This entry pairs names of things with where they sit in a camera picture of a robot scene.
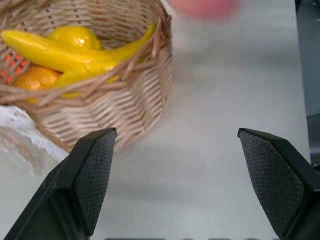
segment gray table surface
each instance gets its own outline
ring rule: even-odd
[[[272,240],[237,130],[286,138],[309,159],[294,1],[247,0],[224,26],[174,17],[173,36],[169,110],[114,156],[91,239]],[[44,179],[9,171],[0,176],[0,238]]]

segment basket rim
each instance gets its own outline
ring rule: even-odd
[[[41,5],[43,6],[43,4],[47,2],[47,0],[41,0]],[[103,91],[103,93],[106,94],[109,91],[118,91],[129,87],[143,70],[154,67],[157,64],[160,51],[163,48],[170,47],[171,51],[172,39],[170,23],[172,17],[167,13],[161,0],[152,0],[150,1],[150,4],[158,4],[159,17],[156,30],[134,56],[122,61],[114,69],[105,74],[71,83],[59,88],[29,91],[27,89],[2,82],[0,83],[0,104],[20,105],[23,109],[30,110],[40,110],[41,108],[58,109],[63,106],[80,107],[90,104],[97,99],[97,97],[92,97],[94,93]],[[143,63],[138,63],[138,60],[142,56],[146,56],[145,61]],[[112,78],[116,75],[119,77],[115,82],[106,83],[106,79]],[[82,95],[73,98],[62,97],[63,94],[69,92],[80,92]],[[29,103],[25,101],[30,98],[38,99],[38,102]],[[48,104],[51,103],[53,103],[54,106],[48,108]]]

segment orange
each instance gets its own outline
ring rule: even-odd
[[[24,73],[17,76],[13,85],[29,91],[48,89],[60,77],[61,73],[41,67],[30,66]],[[36,99],[27,99],[29,103],[36,103]]]

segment lace doily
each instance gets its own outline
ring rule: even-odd
[[[31,165],[34,163],[33,153],[20,140],[24,136],[39,149],[45,150],[51,157],[58,161],[66,158],[68,153],[53,144],[43,136],[35,127],[35,122],[27,113],[16,106],[0,106],[0,151],[15,151]]]

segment textured gripper pad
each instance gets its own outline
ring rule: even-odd
[[[239,137],[256,196],[273,230],[283,237],[304,199],[304,184],[271,142],[245,131]]]
[[[74,185],[80,214],[88,236],[92,236],[106,195],[116,132],[98,139]]]

